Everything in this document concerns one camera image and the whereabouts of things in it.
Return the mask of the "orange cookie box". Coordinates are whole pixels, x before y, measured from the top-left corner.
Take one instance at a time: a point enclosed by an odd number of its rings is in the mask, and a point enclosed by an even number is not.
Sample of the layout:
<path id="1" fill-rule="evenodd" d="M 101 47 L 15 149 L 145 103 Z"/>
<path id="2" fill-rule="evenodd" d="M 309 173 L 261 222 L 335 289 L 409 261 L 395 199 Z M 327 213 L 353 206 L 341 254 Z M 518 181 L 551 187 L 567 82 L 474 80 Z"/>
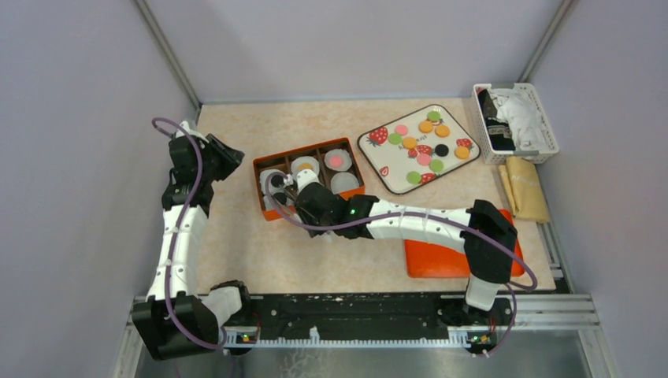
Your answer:
<path id="1" fill-rule="evenodd" d="M 345 160 L 340 168 L 333 169 L 329 166 L 328 158 L 334 154 L 340 155 Z M 309 163 L 314 169 L 298 172 L 297 167 L 302 163 Z M 278 189 L 269 183 L 274 173 L 286 174 L 288 184 L 295 184 L 298 179 L 316 181 L 345 199 L 352 195 L 363 195 L 366 192 L 365 181 L 354 156 L 351 142 L 346 137 L 257 157 L 253 160 L 252 166 L 260 209 L 266 221 L 275 221 L 280 218 L 274 206 L 276 200 L 273 195 L 276 193 L 285 193 L 289 197 L 288 204 L 282 205 L 287 211 L 295 210 L 293 206 L 295 196 L 288 192 L 288 186 L 285 184 L 284 187 Z"/>

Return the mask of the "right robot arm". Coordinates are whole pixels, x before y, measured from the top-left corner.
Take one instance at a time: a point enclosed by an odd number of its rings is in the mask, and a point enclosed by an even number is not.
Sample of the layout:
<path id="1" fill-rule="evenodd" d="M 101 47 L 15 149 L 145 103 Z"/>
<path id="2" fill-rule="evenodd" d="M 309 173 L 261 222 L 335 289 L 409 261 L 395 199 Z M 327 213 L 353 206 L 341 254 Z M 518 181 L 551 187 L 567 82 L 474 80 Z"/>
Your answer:
<path id="1" fill-rule="evenodd" d="M 486 200 L 469 208 L 428 209 L 372 195 L 345 199 L 320 183 L 308 183 L 297 189 L 295 208 L 302 226 L 314 235 L 412 240 L 463 254 L 469 283 L 462 315 L 471 324 L 493 315 L 498 291 L 510 282 L 518 232 Z"/>

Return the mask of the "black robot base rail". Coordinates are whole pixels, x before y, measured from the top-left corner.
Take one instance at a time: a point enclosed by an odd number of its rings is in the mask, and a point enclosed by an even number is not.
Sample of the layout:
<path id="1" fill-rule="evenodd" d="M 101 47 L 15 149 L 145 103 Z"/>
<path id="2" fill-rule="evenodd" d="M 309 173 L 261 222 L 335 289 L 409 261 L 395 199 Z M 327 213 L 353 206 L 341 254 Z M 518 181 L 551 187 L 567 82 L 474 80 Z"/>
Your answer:
<path id="1" fill-rule="evenodd" d="M 449 340 L 468 328 L 469 341 L 502 330 L 513 313 L 507 298 L 484 311 L 439 292 L 252 295 L 225 330 L 248 342 L 413 342 Z"/>

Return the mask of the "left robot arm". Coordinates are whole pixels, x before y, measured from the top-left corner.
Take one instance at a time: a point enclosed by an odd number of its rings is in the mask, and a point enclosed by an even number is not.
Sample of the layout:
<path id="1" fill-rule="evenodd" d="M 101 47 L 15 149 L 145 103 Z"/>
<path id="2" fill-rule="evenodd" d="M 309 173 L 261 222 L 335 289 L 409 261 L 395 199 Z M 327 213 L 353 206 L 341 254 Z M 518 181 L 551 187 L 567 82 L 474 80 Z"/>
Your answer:
<path id="1" fill-rule="evenodd" d="M 173 166 L 161 196 L 164 226 L 158 266 L 145 301 L 131 311 L 132 323 L 156 361 L 211 352 L 225 340 L 225 322 L 243 325 L 253 313 L 241 281 L 219 283 L 204 297 L 196 290 L 213 183 L 240 166 L 243 152 L 211 134 L 177 136 L 168 146 Z"/>

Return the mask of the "pink cookie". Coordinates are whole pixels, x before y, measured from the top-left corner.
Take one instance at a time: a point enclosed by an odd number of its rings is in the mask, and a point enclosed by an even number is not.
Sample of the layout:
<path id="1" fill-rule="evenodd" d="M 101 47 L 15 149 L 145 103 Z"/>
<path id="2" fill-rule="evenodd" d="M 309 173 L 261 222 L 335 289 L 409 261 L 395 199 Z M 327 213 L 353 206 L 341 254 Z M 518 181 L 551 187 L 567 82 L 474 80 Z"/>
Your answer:
<path id="1" fill-rule="evenodd" d="M 343 165 L 344 162 L 345 162 L 345 160 L 340 155 L 337 155 L 337 154 L 331 155 L 328 158 L 329 166 L 333 169 L 334 168 L 340 168 Z"/>

